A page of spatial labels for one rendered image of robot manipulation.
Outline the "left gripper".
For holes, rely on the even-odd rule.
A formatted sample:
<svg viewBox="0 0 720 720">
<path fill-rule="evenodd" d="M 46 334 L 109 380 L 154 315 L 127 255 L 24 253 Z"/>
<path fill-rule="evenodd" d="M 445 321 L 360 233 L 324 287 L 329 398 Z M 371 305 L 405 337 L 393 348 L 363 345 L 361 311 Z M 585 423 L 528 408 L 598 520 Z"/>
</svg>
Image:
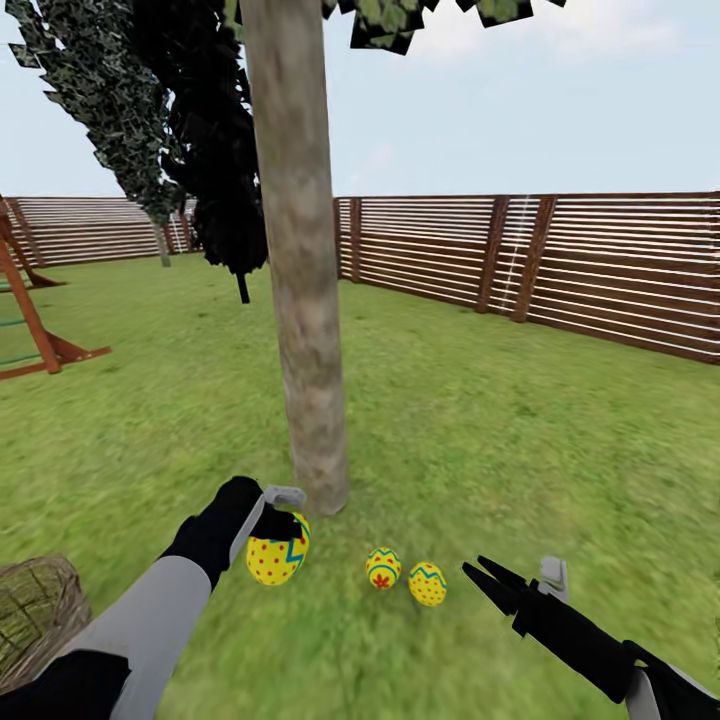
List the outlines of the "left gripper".
<svg viewBox="0 0 720 720">
<path fill-rule="evenodd" d="M 270 514 L 266 520 L 266 526 L 252 532 L 252 537 L 257 539 L 275 539 L 275 541 L 288 541 L 292 538 L 302 538 L 302 524 L 293 522 L 295 516 L 290 512 L 275 511 L 275 508 L 268 506 Z"/>
</svg>

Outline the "easter egg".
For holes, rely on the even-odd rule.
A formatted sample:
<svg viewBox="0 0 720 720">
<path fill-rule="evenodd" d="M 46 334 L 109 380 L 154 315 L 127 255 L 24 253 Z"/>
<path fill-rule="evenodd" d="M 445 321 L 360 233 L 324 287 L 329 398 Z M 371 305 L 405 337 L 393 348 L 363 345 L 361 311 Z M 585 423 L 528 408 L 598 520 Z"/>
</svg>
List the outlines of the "easter egg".
<svg viewBox="0 0 720 720">
<path fill-rule="evenodd" d="M 421 604 L 430 607 L 440 605 L 447 594 L 447 584 L 443 576 L 435 563 L 420 562 L 410 573 L 410 590 Z"/>
<path fill-rule="evenodd" d="M 293 522 L 302 524 L 302 538 L 288 541 L 251 537 L 246 559 L 252 575 L 266 585 L 280 585 L 291 579 L 302 566 L 310 542 L 309 523 L 301 513 L 292 513 Z"/>
<path fill-rule="evenodd" d="M 367 559 L 367 576 L 381 589 L 387 589 L 397 582 L 401 575 L 401 561 L 392 549 L 375 549 Z"/>
</svg>

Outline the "wicker basket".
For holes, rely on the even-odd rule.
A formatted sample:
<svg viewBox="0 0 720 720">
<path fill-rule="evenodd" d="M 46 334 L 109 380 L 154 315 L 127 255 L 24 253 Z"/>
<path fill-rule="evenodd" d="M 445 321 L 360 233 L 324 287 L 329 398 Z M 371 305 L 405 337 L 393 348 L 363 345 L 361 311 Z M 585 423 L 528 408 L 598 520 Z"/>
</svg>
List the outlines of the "wicker basket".
<svg viewBox="0 0 720 720">
<path fill-rule="evenodd" d="M 0 567 L 0 578 L 15 578 L 26 572 L 27 578 L 14 585 L 20 591 L 32 583 L 36 587 L 32 618 L 42 622 L 36 636 L 25 641 L 0 631 L 0 696 L 34 683 L 63 647 L 93 622 L 94 616 L 84 594 L 79 574 L 68 558 L 54 555 L 36 556 Z M 41 569 L 37 572 L 35 569 Z M 10 636 L 10 637 L 9 637 Z M 15 640 L 16 639 L 16 640 Z"/>
</svg>

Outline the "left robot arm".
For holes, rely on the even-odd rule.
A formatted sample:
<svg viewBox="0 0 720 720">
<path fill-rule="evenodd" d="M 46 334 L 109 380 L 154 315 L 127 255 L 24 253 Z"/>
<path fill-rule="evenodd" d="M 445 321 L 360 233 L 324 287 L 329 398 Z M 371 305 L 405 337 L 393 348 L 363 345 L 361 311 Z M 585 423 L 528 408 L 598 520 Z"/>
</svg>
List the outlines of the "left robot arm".
<svg viewBox="0 0 720 720">
<path fill-rule="evenodd" d="M 302 538 L 278 504 L 304 507 L 300 487 L 253 478 L 224 483 L 172 544 L 100 617 L 75 635 L 34 683 L 0 696 L 0 720 L 153 720 L 166 684 L 222 570 L 249 537 Z"/>
</svg>

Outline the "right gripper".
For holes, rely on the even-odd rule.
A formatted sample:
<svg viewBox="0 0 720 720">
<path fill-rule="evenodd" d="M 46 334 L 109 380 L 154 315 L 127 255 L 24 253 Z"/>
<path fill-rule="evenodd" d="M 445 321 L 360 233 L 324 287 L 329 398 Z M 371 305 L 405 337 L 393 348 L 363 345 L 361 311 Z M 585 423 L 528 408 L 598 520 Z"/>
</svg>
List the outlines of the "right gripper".
<svg viewBox="0 0 720 720">
<path fill-rule="evenodd" d="M 537 589 L 539 581 L 526 580 L 490 559 L 477 559 L 493 577 L 465 562 L 463 570 L 506 616 L 514 615 L 512 628 L 530 633 L 576 672 L 583 670 L 595 639 L 595 624 L 550 593 Z"/>
</svg>

